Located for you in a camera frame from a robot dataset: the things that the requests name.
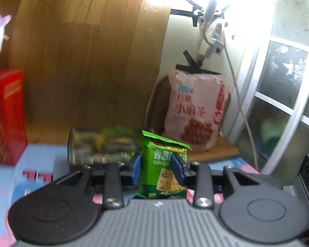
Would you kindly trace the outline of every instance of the green object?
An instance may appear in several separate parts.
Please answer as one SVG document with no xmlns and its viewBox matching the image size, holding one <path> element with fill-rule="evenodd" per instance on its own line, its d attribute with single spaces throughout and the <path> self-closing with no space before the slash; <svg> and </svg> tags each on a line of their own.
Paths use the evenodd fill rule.
<svg viewBox="0 0 309 247">
<path fill-rule="evenodd" d="M 285 122 L 270 120 L 264 122 L 260 128 L 261 135 L 261 154 L 267 159 L 273 153 L 285 128 Z"/>
<path fill-rule="evenodd" d="M 187 150 L 191 147 L 156 134 L 142 131 L 142 169 L 140 196 L 161 198 L 167 195 L 185 197 L 186 187 L 178 184 L 169 167 L 171 154 L 177 152 L 187 161 Z"/>
<path fill-rule="evenodd" d="M 141 152 L 141 129 L 112 126 L 71 129 L 68 140 L 70 165 L 128 162 Z"/>
</svg>

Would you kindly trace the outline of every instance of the cracker package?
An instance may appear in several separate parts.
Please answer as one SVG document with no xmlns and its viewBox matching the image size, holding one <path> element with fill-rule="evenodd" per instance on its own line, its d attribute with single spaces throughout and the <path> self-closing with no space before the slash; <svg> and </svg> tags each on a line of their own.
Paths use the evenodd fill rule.
<svg viewBox="0 0 309 247">
<path fill-rule="evenodd" d="M 161 198 L 167 195 L 185 197 L 186 187 L 179 185 L 169 162 L 177 152 L 186 161 L 190 146 L 156 134 L 142 131 L 142 170 L 140 195 L 146 198 Z"/>
</svg>

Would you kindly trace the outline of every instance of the wooden board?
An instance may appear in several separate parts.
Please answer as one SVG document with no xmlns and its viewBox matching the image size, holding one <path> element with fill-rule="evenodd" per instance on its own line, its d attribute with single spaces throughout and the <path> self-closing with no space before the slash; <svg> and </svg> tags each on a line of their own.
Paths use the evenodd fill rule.
<svg viewBox="0 0 309 247">
<path fill-rule="evenodd" d="M 148 0 L 0 0 L 12 14 L 0 67 L 24 70 L 30 142 L 72 125 L 142 127 L 170 7 Z"/>
<path fill-rule="evenodd" d="M 188 162 L 212 162 L 239 156 L 238 148 L 232 145 L 225 137 L 218 137 L 216 146 L 204 152 L 188 152 Z"/>
</svg>

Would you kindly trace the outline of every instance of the red cardboard box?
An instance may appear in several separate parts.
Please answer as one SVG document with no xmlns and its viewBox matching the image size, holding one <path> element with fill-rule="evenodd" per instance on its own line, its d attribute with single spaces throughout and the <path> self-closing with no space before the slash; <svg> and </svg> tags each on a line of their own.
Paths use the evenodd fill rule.
<svg viewBox="0 0 309 247">
<path fill-rule="evenodd" d="M 28 144 L 22 77 L 21 71 L 0 69 L 0 164 L 15 165 Z"/>
</svg>

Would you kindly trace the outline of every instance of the white wall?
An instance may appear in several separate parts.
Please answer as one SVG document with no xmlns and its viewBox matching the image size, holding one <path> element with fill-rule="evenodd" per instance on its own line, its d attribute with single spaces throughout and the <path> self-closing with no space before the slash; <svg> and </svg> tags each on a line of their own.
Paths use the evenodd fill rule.
<svg viewBox="0 0 309 247">
<path fill-rule="evenodd" d="M 225 28 L 225 33 L 228 54 L 234 72 L 237 74 L 245 48 L 245 34 L 243 31 L 234 28 L 233 22 L 229 23 L 228 27 Z M 195 60 L 197 59 L 200 38 L 199 27 L 192 26 L 191 18 L 170 15 L 157 82 L 165 77 L 170 70 L 175 69 L 176 64 L 188 65 L 183 55 L 184 50 L 188 50 L 190 55 Z M 211 59 L 205 59 L 202 69 L 223 73 L 225 75 L 225 84 L 230 90 L 233 87 L 233 80 L 225 53 L 221 56 L 213 54 Z"/>
<path fill-rule="evenodd" d="M 171 8 L 180 10 L 192 10 L 185 0 L 167 0 Z M 206 7 L 209 0 L 194 0 L 199 5 Z M 256 23 L 261 21 L 261 6 L 265 6 L 266 0 L 218 0 L 217 9 L 223 8 L 231 2 L 231 6 L 225 13 L 228 27 L 225 28 L 226 48 L 232 62 L 233 70 L 238 76 L 239 67 L 243 58 L 246 45 L 251 45 L 258 31 Z M 170 70 L 175 69 L 176 64 L 188 65 L 183 51 L 188 50 L 196 60 L 201 37 L 198 27 L 192 26 L 192 19 L 185 16 L 170 15 L 166 30 L 166 36 L 162 49 L 160 71 L 156 84 L 165 77 Z M 247 55 L 248 66 L 251 56 Z M 220 72 L 225 75 L 225 84 L 230 90 L 233 88 L 233 80 L 225 53 L 221 56 L 212 55 L 212 59 L 206 59 L 202 69 Z"/>
</svg>

